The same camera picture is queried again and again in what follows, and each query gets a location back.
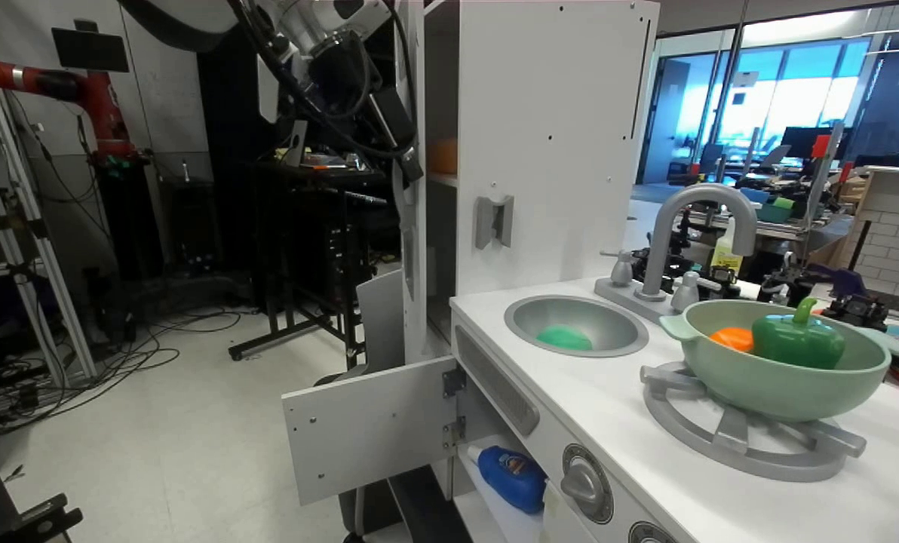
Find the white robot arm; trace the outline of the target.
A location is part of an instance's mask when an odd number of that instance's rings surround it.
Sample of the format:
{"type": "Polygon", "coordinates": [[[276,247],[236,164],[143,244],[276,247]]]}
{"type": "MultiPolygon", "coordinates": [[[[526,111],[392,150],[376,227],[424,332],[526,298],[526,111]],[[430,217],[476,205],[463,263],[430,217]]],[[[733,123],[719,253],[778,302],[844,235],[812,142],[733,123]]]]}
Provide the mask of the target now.
{"type": "Polygon", "coordinates": [[[388,0],[117,0],[151,35],[213,51],[241,32],[281,90],[344,145],[374,156],[413,147],[408,105],[382,105],[368,38],[399,28],[388,0]]]}

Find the red robot arm background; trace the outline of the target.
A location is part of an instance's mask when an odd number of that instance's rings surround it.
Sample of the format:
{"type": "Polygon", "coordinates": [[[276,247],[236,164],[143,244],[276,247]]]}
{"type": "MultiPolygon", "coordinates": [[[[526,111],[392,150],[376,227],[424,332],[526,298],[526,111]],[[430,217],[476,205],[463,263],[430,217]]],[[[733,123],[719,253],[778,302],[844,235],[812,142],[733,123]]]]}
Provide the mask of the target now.
{"type": "Polygon", "coordinates": [[[106,71],[88,68],[83,75],[76,75],[0,61],[0,90],[71,104],[90,118],[95,156],[134,156],[134,145],[106,71]]]}

